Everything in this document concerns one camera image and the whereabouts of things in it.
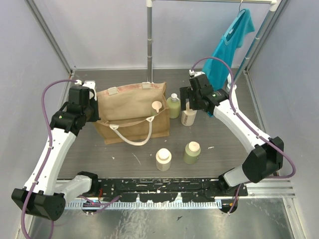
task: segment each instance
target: white rope handle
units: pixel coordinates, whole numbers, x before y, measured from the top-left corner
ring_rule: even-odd
[[[149,130],[149,134],[148,134],[148,137],[143,140],[142,142],[133,142],[133,141],[130,141],[128,140],[127,138],[125,138],[123,135],[121,135],[121,133],[118,131],[118,128],[119,126],[116,125],[116,124],[110,124],[110,128],[126,143],[130,144],[130,145],[134,145],[134,146],[143,146],[144,144],[146,144],[148,142],[148,140],[150,139],[151,137],[151,134],[152,134],[152,121],[154,120],[154,116],[152,117],[148,117],[146,119],[149,123],[150,123],[150,130]]]

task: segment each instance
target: floor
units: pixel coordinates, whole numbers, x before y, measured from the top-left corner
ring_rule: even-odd
[[[75,79],[95,80],[97,91],[146,81],[146,70],[80,70]],[[167,82],[166,96],[179,93],[189,85],[187,69],[154,70],[154,82]],[[255,124],[257,118],[246,79],[237,82],[240,110]],[[182,159],[185,146],[197,141],[201,155],[194,165]],[[166,172],[156,168],[155,154],[161,148],[172,153],[171,167]],[[170,120],[170,136],[153,138],[142,147],[127,143],[105,145],[91,123],[80,131],[71,146],[59,173],[59,178],[73,178],[80,171],[108,177],[218,177],[225,171],[242,164],[247,153],[240,141],[216,118],[198,112],[194,125],[183,126],[178,119]]]
[[[34,218],[30,235],[48,238],[49,221]],[[65,210],[52,239],[292,239],[282,199],[240,199],[228,216],[218,209]]]

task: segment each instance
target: wood grain surface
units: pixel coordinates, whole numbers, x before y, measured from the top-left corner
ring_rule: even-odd
[[[146,81],[146,70],[80,70],[75,79],[95,80],[97,91]],[[167,82],[166,97],[179,94],[179,88],[189,85],[187,69],[154,70],[154,82]],[[237,82],[240,110],[255,124],[257,118],[245,78]],[[194,165],[184,163],[185,146],[197,141],[201,155]],[[161,148],[172,153],[171,167],[166,172],[156,168],[155,154]],[[240,141],[218,119],[197,112],[194,125],[183,126],[180,116],[170,120],[170,136],[153,138],[144,146],[127,143],[105,145],[91,123],[80,131],[68,151],[59,178],[73,178],[80,171],[110,177],[218,177],[242,164],[247,153]]]

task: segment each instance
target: white wall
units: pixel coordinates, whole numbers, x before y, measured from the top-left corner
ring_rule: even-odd
[[[146,0],[36,0],[50,29],[77,68],[144,68],[147,66]],[[154,67],[190,67],[211,55],[238,14],[239,3],[155,1]],[[267,4],[249,8],[259,29]],[[255,34],[238,51],[244,58]]]
[[[270,135],[295,162],[291,179],[309,230],[318,238],[319,1],[291,0],[251,69]],[[288,163],[282,174],[291,172]]]
[[[2,0],[0,7],[0,232],[11,239],[21,210],[11,200],[32,173],[47,137],[41,93],[67,77],[41,28],[22,0]],[[58,107],[64,85],[46,97],[49,115]]]

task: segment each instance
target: scratch mark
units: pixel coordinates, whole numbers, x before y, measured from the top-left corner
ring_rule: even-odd
[[[141,165],[141,162],[139,161],[139,159],[136,157],[135,154],[132,153],[132,155],[138,160],[139,164]]]

